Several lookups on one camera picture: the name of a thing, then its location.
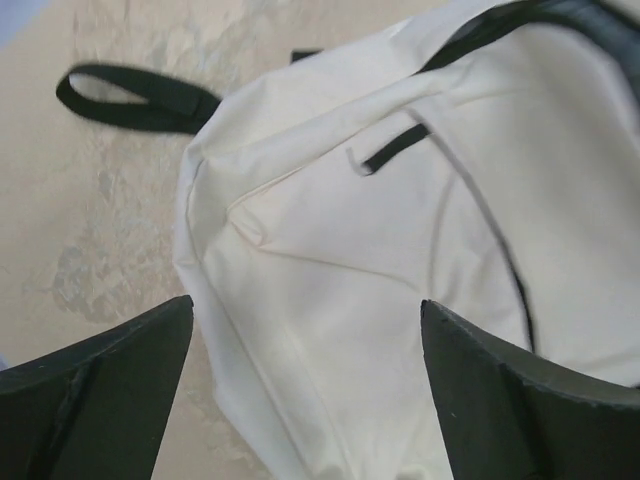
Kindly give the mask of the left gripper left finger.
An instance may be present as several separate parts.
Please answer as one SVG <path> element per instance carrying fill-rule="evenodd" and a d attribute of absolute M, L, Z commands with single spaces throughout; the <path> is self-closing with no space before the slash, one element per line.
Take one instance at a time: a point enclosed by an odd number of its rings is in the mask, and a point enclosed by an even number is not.
<path fill-rule="evenodd" d="M 4 479 L 149 479 L 193 332 L 180 296 L 1 373 Z"/>

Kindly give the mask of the beige student backpack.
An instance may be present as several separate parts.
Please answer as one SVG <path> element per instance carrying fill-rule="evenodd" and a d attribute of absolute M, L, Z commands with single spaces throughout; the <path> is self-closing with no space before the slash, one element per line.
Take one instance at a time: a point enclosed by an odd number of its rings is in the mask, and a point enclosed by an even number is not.
<path fill-rule="evenodd" d="M 639 383 L 639 19 L 457 1 L 226 98 L 107 63 L 77 115 L 192 136 L 174 265 L 220 409 L 278 479 L 448 479 L 419 308 Z"/>

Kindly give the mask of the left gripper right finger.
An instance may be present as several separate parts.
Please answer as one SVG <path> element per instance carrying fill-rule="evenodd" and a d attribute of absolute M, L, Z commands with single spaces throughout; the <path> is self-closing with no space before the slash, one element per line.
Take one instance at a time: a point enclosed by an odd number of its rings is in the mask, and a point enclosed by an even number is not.
<path fill-rule="evenodd" d="M 424 362 L 456 479 L 636 479 L 639 392 L 421 305 Z"/>

